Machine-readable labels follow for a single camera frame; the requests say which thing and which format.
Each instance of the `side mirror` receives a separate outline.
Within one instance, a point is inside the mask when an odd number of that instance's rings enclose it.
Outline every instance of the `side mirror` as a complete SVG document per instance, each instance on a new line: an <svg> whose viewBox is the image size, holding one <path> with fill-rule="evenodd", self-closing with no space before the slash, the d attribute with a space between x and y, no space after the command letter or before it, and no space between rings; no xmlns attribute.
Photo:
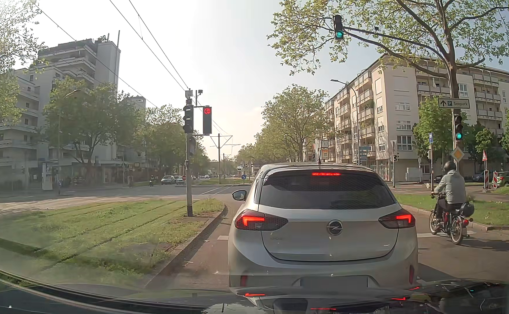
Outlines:
<svg viewBox="0 0 509 314"><path fill-rule="evenodd" d="M246 199L246 190L236 190L231 195L234 200L243 202Z"/></svg>

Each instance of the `gray hoodie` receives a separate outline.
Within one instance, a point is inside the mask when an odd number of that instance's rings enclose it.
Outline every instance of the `gray hoodie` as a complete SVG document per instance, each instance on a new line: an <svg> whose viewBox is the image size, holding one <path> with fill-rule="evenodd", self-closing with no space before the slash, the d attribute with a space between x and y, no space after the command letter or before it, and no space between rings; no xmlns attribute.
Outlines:
<svg viewBox="0 0 509 314"><path fill-rule="evenodd" d="M451 170L443 175L439 185L435 188L435 193L443 190L446 192L446 203L466 203L466 182L456 170Z"/></svg>

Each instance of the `sky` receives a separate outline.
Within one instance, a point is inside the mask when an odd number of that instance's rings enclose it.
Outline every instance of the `sky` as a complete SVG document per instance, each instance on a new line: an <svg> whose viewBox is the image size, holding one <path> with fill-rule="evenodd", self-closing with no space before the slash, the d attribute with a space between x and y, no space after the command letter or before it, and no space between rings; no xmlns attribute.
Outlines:
<svg viewBox="0 0 509 314"><path fill-rule="evenodd" d="M113 6L114 3L136 32ZM268 46L272 14L280 11L278 0L132 0L167 58L139 21L129 0L40 0L39 7L77 40L97 39L109 34L116 43L120 30L121 50L118 89L146 97L148 106L185 105L184 89L203 89L198 98L202 106L212 106L212 136L232 135L221 153L236 154L240 145L254 142L260 131L264 103L291 84L309 89L324 89L333 96L341 84L331 79L350 81L367 68L379 54L374 47L350 44L345 63L331 63L321 58L322 67L315 75L299 73L290 76L290 68ZM49 47L72 39L41 14L35 35ZM160 61L149 51L146 42ZM509 71L509 58L503 65L490 67ZM201 111L195 111L195 129L202 130ZM215 144L203 139L210 159L217 159Z"/></svg>

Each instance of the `motorcycle top case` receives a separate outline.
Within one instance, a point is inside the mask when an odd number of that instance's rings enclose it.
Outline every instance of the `motorcycle top case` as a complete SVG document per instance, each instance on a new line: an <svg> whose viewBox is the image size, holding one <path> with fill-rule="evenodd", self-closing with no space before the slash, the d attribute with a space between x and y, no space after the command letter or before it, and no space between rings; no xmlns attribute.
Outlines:
<svg viewBox="0 0 509 314"><path fill-rule="evenodd" d="M460 208L460 213L464 217L471 217L473 215L474 211L476 211L476 208L474 207L473 204L470 204L470 203L464 203L464 204L462 204L462 207Z"/></svg>

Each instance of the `motorcycle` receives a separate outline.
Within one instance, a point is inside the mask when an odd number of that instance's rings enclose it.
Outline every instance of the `motorcycle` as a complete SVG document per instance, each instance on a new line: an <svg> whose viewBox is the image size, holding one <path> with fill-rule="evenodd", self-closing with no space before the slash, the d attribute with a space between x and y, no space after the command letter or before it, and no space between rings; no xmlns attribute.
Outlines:
<svg viewBox="0 0 509 314"><path fill-rule="evenodd" d="M437 200L445 197L446 193L437 194ZM435 205L435 210L431 210L431 215L429 216L429 228L433 235L442 231L446 233L456 245L460 244L464 237L469 238L467 226L470 221L473 221L473 218L470 218L475 210L473 204L469 202L462 204L462 206L455 211L455 215L449 212L443 212L443 222L440 228L438 228L438 226L441 222L438 221L435 214L436 209L437 205Z"/></svg>

